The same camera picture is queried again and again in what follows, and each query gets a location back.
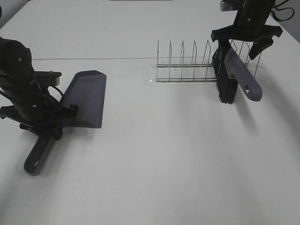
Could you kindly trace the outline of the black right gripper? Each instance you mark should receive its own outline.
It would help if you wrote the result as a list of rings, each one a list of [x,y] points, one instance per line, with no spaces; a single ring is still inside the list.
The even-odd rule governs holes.
[[[265,7],[242,7],[238,10],[233,25],[213,30],[212,41],[218,40],[217,79],[228,77],[225,57],[231,49],[229,39],[253,42],[249,57],[254,60],[262,51],[273,45],[273,36],[280,37],[280,26],[266,25],[271,9]]]

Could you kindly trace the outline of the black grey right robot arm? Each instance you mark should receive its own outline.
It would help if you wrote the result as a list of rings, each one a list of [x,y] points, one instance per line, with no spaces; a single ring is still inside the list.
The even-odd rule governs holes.
[[[265,49],[273,45],[273,37],[282,35],[280,26],[267,25],[269,16],[277,22],[291,20],[295,16],[292,7],[284,7],[288,1],[276,4],[274,0],[221,0],[221,11],[236,11],[232,25],[213,30],[211,40],[224,45],[228,40],[252,42],[249,58],[255,59]]]

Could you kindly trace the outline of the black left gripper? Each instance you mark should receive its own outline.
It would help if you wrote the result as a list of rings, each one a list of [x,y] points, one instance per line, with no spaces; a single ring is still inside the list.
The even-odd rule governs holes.
[[[36,78],[29,83],[21,83],[12,77],[1,77],[0,94],[12,104],[0,108],[0,118],[16,121],[22,129],[40,129],[55,124],[51,133],[55,140],[60,140],[63,128],[62,124],[56,124],[57,117],[77,120],[79,107],[62,106],[61,102],[50,94],[49,87],[57,90],[63,99],[63,93],[57,86],[41,86]]]

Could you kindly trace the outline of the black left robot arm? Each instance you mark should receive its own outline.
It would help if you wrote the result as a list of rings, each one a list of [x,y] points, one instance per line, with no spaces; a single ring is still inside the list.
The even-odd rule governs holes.
[[[60,72],[35,71],[29,48],[21,42],[0,40],[0,94],[11,106],[0,108],[1,119],[17,121],[21,129],[37,135],[50,134],[59,140],[63,123],[76,120],[78,106],[69,108],[53,97],[49,88],[58,89]]]

